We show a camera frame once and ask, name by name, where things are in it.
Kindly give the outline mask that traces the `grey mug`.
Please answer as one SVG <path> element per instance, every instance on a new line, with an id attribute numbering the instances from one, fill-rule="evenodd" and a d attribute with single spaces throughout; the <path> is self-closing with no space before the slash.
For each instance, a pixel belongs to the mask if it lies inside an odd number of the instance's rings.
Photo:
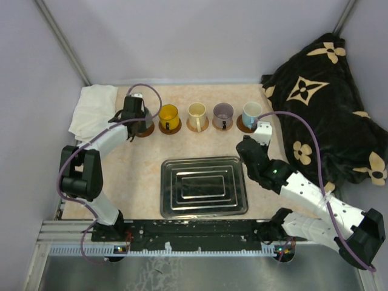
<path id="1" fill-rule="evenodd" d="M 145 107 L 144 109 L 145 109 L 145 117 L 147 118 L 147 120 L 145 120 L 145 127 L 148 130 L 153 124 L 152 113 L 147 107 Z"/>

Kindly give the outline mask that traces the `yellow mug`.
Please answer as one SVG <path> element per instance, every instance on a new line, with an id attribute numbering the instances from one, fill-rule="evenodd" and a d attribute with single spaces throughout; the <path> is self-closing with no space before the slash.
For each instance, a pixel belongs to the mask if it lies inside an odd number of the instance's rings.
<path id="1" fill-rule="evenodd" d="M 174 130 L 179 126 L 178 109 L 174 105 L 162 106 L 158 116 L 162 128 L 167 131 Z"/>

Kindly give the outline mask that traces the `reddish brown wooden coaster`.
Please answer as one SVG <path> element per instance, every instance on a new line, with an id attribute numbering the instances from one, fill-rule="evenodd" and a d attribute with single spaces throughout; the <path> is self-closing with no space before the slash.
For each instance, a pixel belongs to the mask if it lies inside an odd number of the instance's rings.
<path id="1" fill-rule="evenodd" d="M 175 129 L 173 129 L 173 130 L 167 130 L 167 129 L 165 129 L 165 128 L 162 126 L 161 121 L 159 121 L 158 127 L 159 127 L 159 130 L 160 130 L 163 134 L 165 134 L 165 135 L 174 135 L 174 134 L 178 133 L 178 132 L 181 130 L 182 122 L 181 122 L 181 119 L 179 119 L 179 124 L 178 124 L 177 128 L 175 128 Z"/>

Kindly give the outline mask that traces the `dark brown wooden coaster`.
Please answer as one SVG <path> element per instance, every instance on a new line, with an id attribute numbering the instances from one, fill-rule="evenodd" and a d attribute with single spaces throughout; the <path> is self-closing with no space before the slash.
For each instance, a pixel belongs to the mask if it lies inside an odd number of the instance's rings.
<path id="1" fill-rule="evenodd" d="M 249 117 L 241 114 L 238 116 L 236 124 L 237 124 L 237 127 L 240 129 L 240 131 L 244 133 L 253 133 L 257 128 L 257 125 L 254 124 L 255 121 L 256 121 L 255 116 Z"/>

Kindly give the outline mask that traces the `tan woven coaster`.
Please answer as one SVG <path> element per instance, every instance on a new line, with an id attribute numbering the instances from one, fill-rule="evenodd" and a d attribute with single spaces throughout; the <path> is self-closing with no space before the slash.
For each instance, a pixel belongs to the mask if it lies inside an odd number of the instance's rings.
<path id="1" fill-rule="evenodd" d="M 190 125 L 189 119 L 187 119 L 187 121 L 186 121 L 186 126 L 187 126 L 187 128 L 188 128 L 190 131 L 195 132 L 195 133 L 198 133 L 197 128 L 194 128 L 194 127 L 192 127 L 192 126 Z M 204 124 L 203 127 L 201 127 L 200 132 L 205 131 L 208 127 L 209 127 L 209 119 L 206 118 L 205 124 Z"/>

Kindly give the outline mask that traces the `cream mug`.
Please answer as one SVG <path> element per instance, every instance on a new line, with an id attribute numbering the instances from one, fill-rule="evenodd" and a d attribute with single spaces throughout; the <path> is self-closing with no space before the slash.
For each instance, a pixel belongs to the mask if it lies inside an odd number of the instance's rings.
<path id="1" fill-rule="evenodd" d="M 189 106 L 189 125 L 197 132 L 201 132 L 206 123 L 206 107 L 203 103 L 195 102 Z"/>

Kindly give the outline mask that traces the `white and blue mug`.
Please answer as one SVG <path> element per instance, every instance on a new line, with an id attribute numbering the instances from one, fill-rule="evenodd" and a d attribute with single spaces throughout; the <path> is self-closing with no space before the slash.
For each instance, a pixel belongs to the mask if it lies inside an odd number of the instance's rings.
<path id="1" fill-rule="evenodd" d="M 257 102 L 248 102 L 243 107 L 242 113 L 242 123 L 245 127 L 250 130 L 255 130 L 255 120 L 259 117 L 263 112 L 263 108 Z"/>

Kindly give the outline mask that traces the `light woven coaster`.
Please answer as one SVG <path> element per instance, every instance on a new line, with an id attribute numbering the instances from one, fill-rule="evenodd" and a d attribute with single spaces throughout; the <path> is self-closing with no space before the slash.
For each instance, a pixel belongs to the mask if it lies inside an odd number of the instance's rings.
<path id="1" fill-rule="evenodd" d="M 218 126 L 215 124 L 215 120 L 212 119 L 212 126 L 213 126 L 216 130 L 218 130 L 218 131 L 220 131 L 220 132 L 226 132 L 226 131 L 230 130 L 230 129 L 233 127 L 233 120 L 232 120 L 232 123 L 231 123 L 228 127 L 226 127 L 225 129 L 223 129 L 223 128 L 218 127 Z"/>

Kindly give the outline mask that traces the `purple translucent cup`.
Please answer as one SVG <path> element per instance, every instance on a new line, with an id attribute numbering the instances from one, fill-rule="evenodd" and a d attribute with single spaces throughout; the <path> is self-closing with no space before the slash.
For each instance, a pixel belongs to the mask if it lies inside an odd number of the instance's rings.
<path id="1" fill-rule="evenodd" d="M 215 124 L 223 129 L 232 123 L 233 114 L 233 107 L 225 102 L 219 103 L 213 108 L 213 119 L 215 120 Z"/>

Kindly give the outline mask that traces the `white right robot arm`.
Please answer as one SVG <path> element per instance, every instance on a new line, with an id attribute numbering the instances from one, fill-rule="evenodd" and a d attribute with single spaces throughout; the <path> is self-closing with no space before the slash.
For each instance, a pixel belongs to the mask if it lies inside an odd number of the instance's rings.
<path id="1" fill-rule="evenodd" d="M 322 193 L 285 161 L 269 159 L 268 145 L 248 135 L 237 144 L 236 151 L 251 180 L 315 215 L 311 218 L 290 209 L 279 209 L 270 228 L 276 239 L 304 238 L 333 249 L 358 269 L 374 269 L 372 261 L 386 238 L 384 219 L 379 211 L 364 211 L 330 193 Z"/>

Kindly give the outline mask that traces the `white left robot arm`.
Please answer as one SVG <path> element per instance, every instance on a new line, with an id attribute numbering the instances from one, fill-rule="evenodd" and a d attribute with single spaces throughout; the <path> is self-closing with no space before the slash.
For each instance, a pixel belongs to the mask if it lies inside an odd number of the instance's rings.
<path id="1" fill-rule="evenodd" d="M 109 120 L 109 129 L 97 141 L 78 146 L 67 145 L 61 152 L 59 190 L 71 201 L 78 201 L 88 207 L 97 223 L 105 226 L 104 232 L 111 239 L 122 239 L 126 226 L 119 222 L 120 211 L 102 191 L 102 160 L 121 143 L 132 140 L 146 129 L 149 116 L 140 93 L 124 98 L 124 107 Z"/>

